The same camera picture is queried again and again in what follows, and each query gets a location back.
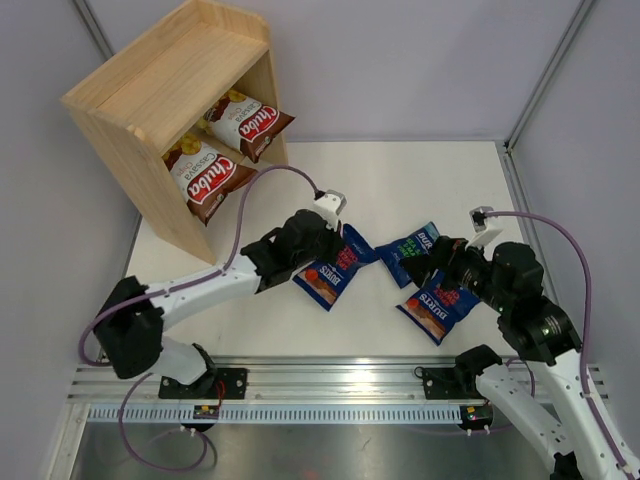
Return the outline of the blue Burts spicy chilli bag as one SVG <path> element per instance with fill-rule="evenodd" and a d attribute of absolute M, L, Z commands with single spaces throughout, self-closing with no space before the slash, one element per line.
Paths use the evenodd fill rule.
<path fill-rule="evenodd" d="M 314 261 L 292 279 L 327 312 L 332 309 L 357 272 L 378 260 L 374 248 L 351 224 L 343 226 L 342 235 L 344 247 L 334 263 Z"/>

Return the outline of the brown Chuba cassava chips bag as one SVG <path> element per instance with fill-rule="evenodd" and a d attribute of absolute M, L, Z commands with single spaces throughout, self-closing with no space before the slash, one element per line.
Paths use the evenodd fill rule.
<path fill-rule="evenodd" d="M 207 225 L 226 197 L 248 184 L 257 170 L 240 165 L 192 133 L 162 159 L 190 212 Z"/>

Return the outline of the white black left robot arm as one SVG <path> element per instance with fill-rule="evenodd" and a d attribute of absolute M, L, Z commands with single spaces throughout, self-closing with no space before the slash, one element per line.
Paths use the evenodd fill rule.
<path fill-rule="evenodd" d="M 166 331 L 226 301 L 279 286 L 316 260 L 332 262 L 343 246 L 339 228 L 311 210 L 299 210 L 223 266 L 155 285 L 134 276 L 120 280 L 93 334 L 119 379 L 160 375 L 195 398 L 206 397 L 218 380 L 214 361 L 199 344 L 177 342 Z"/>

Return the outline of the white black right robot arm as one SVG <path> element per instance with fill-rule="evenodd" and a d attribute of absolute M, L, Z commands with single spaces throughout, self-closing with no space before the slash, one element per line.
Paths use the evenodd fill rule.
<path fill-rule="evenodd" d="M 455 359 L 454 384 L 497 407 L 542 459 L 552 479 L 636 479 L 639 459 L 612 424 L 591 375 L 584 345 L 566 313 L 542 293 L 543 267 L 533 250 L 499 244 L 491 259 L 464 239 L 439 237 L 428 254 L 401 262 L 423 287 L 442 274 L 445 289 L 462 287 L 498 314 L 504 340 L 530 369 L 554 407 L 548 412 L 511 376 L 488 346 Z"/>

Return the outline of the light wooden shelf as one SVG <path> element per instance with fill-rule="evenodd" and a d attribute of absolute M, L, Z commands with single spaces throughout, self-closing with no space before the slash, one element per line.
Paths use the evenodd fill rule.
<path fill-rule="evenodd" d="M 268 22 L 186 1 L 71 88 L 74 122 L 158 237 L 214 263 L 162 156 L 228 89 L 280 104 Z"/>

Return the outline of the blue Burts sea salt bag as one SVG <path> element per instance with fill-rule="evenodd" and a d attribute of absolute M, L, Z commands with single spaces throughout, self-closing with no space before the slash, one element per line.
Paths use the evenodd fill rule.
<path fill-rule="evenodd" d="M 439 236 L 435 223 L 429 222 L 406 237 L 375 247 L 374 251 L 396 285 L 403 289 L 411 283 L 411 278 L 401 266 L 401 261 L 405 258 L 428 254 Z"/>

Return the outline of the aluminium mounting rail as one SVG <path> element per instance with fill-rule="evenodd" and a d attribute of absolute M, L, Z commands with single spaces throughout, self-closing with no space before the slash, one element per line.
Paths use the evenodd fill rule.
<path fill-rule="evenodd" d="M 426 401 L 418 366 L 450 367 L 453 357 L 214 357 L 220 367 L 248 372 L 245 403 L 263 404 L 417 404 Z M 107 367 L 78 366 L 68 403 L 121 401 L 135 379 L 120 380 Z M 145 380 L 132 403 L 158 400 L 160 377 Z"/>

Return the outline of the aluminium frame post right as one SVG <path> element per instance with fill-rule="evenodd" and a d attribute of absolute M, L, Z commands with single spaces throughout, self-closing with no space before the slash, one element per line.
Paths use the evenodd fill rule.
<path fill-rule="evenodd" d="M 508 154 L 514 152 L 524 130 L 536 113 L 545 94 L 551 87 L 555 77 L 559 73 L 583 28 L 586 26 L 589 17 L 598 4 L 599 1 L 597 0 L 580 0 L 578 2 L 576 9 L 547 60 L 541 75 L 536 81 L 531 94 L 525 102 L 522 111 L 518 115 L 513 128 L 504 140 L 503 146 Z"/>

